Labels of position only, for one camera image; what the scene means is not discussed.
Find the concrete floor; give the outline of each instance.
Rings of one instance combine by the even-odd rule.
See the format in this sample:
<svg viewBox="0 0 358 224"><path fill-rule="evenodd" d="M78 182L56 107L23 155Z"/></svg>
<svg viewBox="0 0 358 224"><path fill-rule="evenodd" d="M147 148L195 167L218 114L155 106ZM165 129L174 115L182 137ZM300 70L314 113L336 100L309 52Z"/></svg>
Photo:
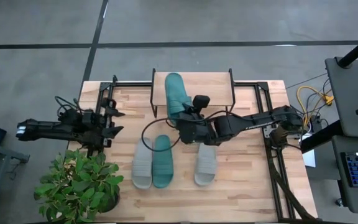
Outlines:
<svg viewBox="0 0 358 224"><path fill-rule="evenodd" d="M102 0L0 0L0 44L91 43ZM100 43L186 41L358 40L356 0L110 0ZM325 73L324 59L354 46L200 47L98 49L90 80L150 80L160 71L226 71L236 80L284 80L292 86ZM34 186L64 141L19 142L16 124L27 118L56 120L53 97L77 97L89 49L0 50L0 127L4 145L28 153L17 177L4 180L0 223L40 222ZM321 89L326 75L304 85ZM289 88L290 103L300 85ZM302 93L306 100L309 93ZM337 120L335 104L321 110ZM318 215L323 220L358 223L358 214L333 204L335 182L311 179Z"/></svg>

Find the white paper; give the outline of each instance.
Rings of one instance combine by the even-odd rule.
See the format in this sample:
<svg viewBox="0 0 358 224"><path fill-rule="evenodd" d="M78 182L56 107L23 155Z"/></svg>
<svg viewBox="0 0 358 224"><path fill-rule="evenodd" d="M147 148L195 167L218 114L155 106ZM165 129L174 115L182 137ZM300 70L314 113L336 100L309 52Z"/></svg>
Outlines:
<svg viewBox="0 0 358 224"><path fill-rule="evenodd" d="M305 140L306 138L310 137L311 134L304 134L302 136L302 140ZM316 167L316 157L314 156L314 149L304 153L303 155L303 162L305 163L305 166L308 167Z"/></svg>

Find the wooden tabletop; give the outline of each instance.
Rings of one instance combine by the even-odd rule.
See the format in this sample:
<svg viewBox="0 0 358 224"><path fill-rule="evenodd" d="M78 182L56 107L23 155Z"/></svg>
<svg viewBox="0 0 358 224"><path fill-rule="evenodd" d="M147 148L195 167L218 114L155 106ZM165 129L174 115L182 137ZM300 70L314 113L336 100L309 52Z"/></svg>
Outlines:
<svg viewBox="0 0 358 224"><path fill-rule="evenodd" d="M270 88L273 107L289 105L284 82L266 81ZM80 106L94 108L100 82L84 82ZM197 144L179 142L173 149L174 177L165 189L151 186L148 190L136 189L131 181L131 162L135 145L143 128L153 121L150 107L150 87L120 87L114 89L117 109L126 115L114 118L124 129L116 136L111 148L104 150L107 160L119 165L121 201L108 213L98 214L99 222L272 222L277 221L272 187L260 129L240 133L236 138L217 148L218 170L214 182L207 187L194 183ZM251 87L236 87L234 113L243 116L258 113L255 92ZM223 110L223 106L209 106L202 113ZM166 117L166 109L159 106L157 118ZM155 139L167 134L171 142L178 131L164 122L151 126L145 134ZM69 149L79 148L71 142ZM310 184L298 149L283 151L290 188L307 211L317 217ZM284 196L280 192L285 217L288 217Z"/></svg>

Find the yellow cable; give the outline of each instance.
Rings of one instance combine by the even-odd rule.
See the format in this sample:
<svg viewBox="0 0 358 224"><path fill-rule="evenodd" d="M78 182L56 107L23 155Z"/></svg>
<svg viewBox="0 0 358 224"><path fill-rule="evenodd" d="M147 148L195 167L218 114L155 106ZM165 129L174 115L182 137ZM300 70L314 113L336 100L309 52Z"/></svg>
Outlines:
<svg viewBox="0 0 358 224"><path fill-rule="evenodd" d="M320 99L317 101L316 105L314 106L313 110L314 111L316 108L317 108L317 105L318 103L321 101L321 100L324 100L326 104L331 104L331 102L334 100L334 97L333 96L328 96L327 93L331 92L332 90L329 90L326 92L326 95L324 96L324 94L320 93L319 91L317 91L315 88L311 87L311 86L300 86L298 88L298 90L296 91L296 98L299 102L299 104L301 105L301 108L302 108L302 111L305 115L303 115L303 126L304 127L307 127L308 123L309 123L309 120L310 120L310 116L307 116L306 112L306 108L305 106L303 106L303 103L302 101L300 100L300 90L304 89L304 88L308 88L310 90L313 90L316 94L319 94L320 95Z"/></svg>
<svg viewBox="0 0 358 224"><path fill-rule="evenodd" d="M302 103L302 101L301 101L301 99L300 99L300 96L299 96L299 93L300 93L300 90L301 89L304 89L304 88L308 88L308 89L310 89L310 90L313 90L315 93L317 93L317 94L319 94L320 96L321 96L321 98L323 98L324 97L324 95L322 94L322 93L320 93L319 91L317 91L315 88L313 88L313 87L310 87L310 86L300 86L299 88L298 88L298 90L296 91L296 98L298 99L298 102L299 102L299 104L301 105L301 108L302 108L302 110L303 110L303 113L305 114L304 116L303 116L303 126L305 126L306 127L306 125L308 124L308 122L307 122L307 116L306 116L306 108L303 106L303 103Z"/></svg>
<svg viewBox="0 0 358 224"><path fill-rule="evenodd" d="M312 112L310 113L310 116L306 117L306 119L305 119L306 122L303 123L303 126L307 126L307 125L308 125L309 120L310 120L310 118L311 118L311 115L315 112L315 109L317 108L318 103L320 103L320 101L321 101L322 99L323 99L323 97L321 97L321 98L317 101L317 103L315 104L313 110L311 110ZM329 103L331 103L333 100L334 100L334 98L332 98L330 101L326 101L325 103L326 103L326 104L329 104Z"/></svg>

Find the gray slide sandal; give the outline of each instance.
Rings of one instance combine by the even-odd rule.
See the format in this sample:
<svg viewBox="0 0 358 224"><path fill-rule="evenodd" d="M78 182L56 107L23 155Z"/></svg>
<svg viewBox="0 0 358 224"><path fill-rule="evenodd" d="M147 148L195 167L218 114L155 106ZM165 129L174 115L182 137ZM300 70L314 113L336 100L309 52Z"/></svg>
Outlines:
<svg viewBox="0 0 358 224"><path fill-rule="evenodd" d="M152 147L152 141L145 138L144 141ZM152 185L152 161L153 155L147 149L142 140L136 145L134 160L132 161L132 182L138 189L148 189Z"/></svg>
<svg viewBox="0 0 358 224"><path fill-rule="evenodd" d="M207 186L212 183L216 174L216 148L200 144L194 181L199 186Z"/></svg>

